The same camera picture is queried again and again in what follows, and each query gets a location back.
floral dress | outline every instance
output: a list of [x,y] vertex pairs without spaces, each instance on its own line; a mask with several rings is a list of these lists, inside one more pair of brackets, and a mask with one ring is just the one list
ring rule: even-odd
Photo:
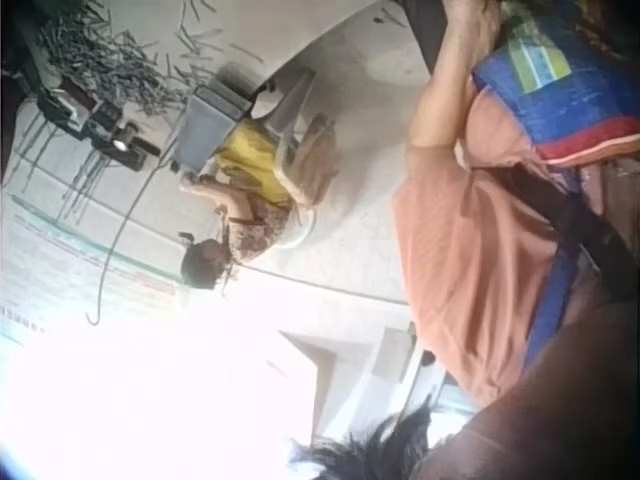
[[227,219],[229,249],[238,263],[250,262],[278,241],[284,231],[291,205],[276,206],[256,194],[247,195],[253,220]]

pile of metal rods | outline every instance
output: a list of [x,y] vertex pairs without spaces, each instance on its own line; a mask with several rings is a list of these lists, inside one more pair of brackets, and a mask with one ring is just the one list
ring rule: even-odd
[[116,105],[137,104],[145,114],[179,110],[191,93],[190,82],[171,87],[128,30],[113,35],[111,14],[86,5],[77,13],[51,20],[40,32],[49,63],[96,98]]

blue strap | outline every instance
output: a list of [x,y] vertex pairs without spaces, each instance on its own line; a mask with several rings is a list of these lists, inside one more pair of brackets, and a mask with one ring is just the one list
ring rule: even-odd
[[[582,201],[582,186],[577,169],[563,169],[562,175],[570,192],[569,201]],[[567,307],[571,285],[578,272],[580,245],[559,232],[558,246],[551,270],[538,301],[524,357],[523,372],[538,357],[540,351],[560,328]]]

strap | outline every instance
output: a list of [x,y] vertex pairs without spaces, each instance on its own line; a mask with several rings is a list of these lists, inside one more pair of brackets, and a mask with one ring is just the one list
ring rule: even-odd
[[560,327],[581,247],[599,270],[612,301],[637,297],[640,272],[616,230],[583,202],[577,169],[562,171],[569,195],[522,165],[491,169],[491,173],[508,191],[549,220],[559,234],[551,270],[533,317],[523,364],[526,371]]
[[[579,172],[575,168],[564,169],[562,175],[571,192],[567,197],[568,207],[572,210],[579,208],[582,204],[582,184]],[[580,244],[567,235],[567,225],[564,227],[560,231],[556,253],[551,262],[551,270],[547,275],[542,295],[533,315],[523,371],[526,371],[533,364],[540,351],[560,328],[569,302],[571,285],[573,285],[578,273]]]
[[624,240],[611,224],[583,202],[572,202],[551,183],[522,165],[488,170],[513,195],[546,218],[560,233],[575,240],[598,270],[615,302],[638,297],[640,271]]

light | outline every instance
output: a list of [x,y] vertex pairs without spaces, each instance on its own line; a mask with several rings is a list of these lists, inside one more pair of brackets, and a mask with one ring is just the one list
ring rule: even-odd
[[113,136],[113,146],[121,152],[128,152],[131,141],[138,133],[138,127],[131,122],[127,122],[124,128],[118,130]]
[[122,140],[114,140],[113,146],[116,147],[121,152],[126,152],[129,150],[129,147]]

